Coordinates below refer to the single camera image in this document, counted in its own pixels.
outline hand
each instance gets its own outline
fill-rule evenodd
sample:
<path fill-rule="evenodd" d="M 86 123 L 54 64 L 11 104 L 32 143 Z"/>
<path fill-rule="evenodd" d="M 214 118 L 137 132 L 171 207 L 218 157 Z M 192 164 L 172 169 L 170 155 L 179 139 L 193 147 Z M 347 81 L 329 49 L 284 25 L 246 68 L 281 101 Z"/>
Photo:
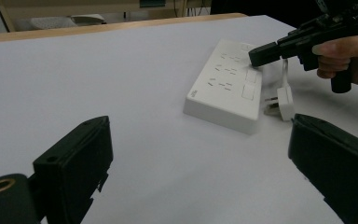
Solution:
<path fill-rule="evenodd" d="M 351 62 L 352 83 L 358 84 L 358 35 L 326 41 L 314 46 L 312 52 L 321 55 L 319 77 L 332 78 L 336 72 L 347 70 Z"/>

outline black device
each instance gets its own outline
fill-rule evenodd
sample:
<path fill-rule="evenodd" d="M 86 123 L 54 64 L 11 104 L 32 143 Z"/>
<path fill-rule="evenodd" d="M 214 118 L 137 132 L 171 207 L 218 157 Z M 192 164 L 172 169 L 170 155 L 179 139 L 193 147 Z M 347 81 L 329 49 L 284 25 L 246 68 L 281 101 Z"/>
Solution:
<path fill-rule="evenodd" d="M 296 114 L 288 156 L 345 224 L 358 224 L 358 137 Z"/>
<path fill-rule="evenodd" d="M 78 224 L 113 160 L 109 118 L 82 122 L 34 161 L 34 174 L 0 176 L 0 224 Z"/>
<path fill-rule="evenodd" d="M 305 23 L 290 32 L 288 36 L 263 45 L 249 52 L 252 66 L 261 66 L 297 56 L 304 70 L 318 68 L 318 56 L 313 46 L 325 41 L 358 35 L 358 0 L 316 0 L 323 15 Z M 331 79 L 335 93 L 351 90 L 351 70 L 338 72 Z"/>

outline white tabletop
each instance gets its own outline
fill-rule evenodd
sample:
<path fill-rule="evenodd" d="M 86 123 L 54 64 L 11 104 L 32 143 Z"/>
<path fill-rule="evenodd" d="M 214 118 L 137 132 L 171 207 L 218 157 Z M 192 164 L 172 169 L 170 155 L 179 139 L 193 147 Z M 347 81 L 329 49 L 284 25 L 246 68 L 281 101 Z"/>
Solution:
<path fill-rule="evenodd" d="M 266 16 L 0 42 L 0 175 L 84 120 L 109 116 L 114 161 L 82 223 L 342 223 L 287 157 L 291 122 L 263 114 L 247 135 L 182 112 L 221 38 L 264 45 L 292 27 Z M 282 62 L 265 66 L 262 99 Z M 344 94 L 289 60 L 297 113 L 358 136 L 358 86 Z"/>

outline wooden table edge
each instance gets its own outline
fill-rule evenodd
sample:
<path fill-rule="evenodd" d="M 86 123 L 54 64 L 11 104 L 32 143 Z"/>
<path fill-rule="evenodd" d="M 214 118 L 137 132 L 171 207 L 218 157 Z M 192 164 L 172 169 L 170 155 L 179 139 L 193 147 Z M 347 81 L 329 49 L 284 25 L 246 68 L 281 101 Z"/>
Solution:
<path fill-rule="evenodd" d="M 110 24 L 103 24 L 103 25 L 79 26 L 79 27 L 60 28 L 60 29 L 51 29 L 51 30 L 1 33 L 0 42 L 11 41 L 11 40 L 22 40 L 22 39 L 34 39 L 34 38 L 42 38 L 42 37 L 63 36 L 63 35 L 81 35 L 87 33 L 123 30 L 123 29 L 165 25 L 165 24 L 175 24 L 181 22 L 216 21 L 216 20 L 234 19 L 234 18 L 241 18 L 241 17 L 246 17 L 246 15 L 241 13 L 228 13 L 228 14 L 169 18 L 169 19 L 161 19 L 161 20 L 149 20 L 149 21 L 126 21 L 126 22 L 110 23 Z"/>

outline white power strip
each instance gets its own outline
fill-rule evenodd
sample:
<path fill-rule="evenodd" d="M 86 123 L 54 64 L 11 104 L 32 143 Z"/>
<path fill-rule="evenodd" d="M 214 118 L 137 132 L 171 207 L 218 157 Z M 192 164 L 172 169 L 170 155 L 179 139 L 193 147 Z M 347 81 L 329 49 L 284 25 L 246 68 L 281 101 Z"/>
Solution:
<path fill-rule="evenodd" d="M 255 46 L 221 39 L 186 97 L 184 113 L 247 134 L 255 133 L 262 70 L 248 52 Z"/>

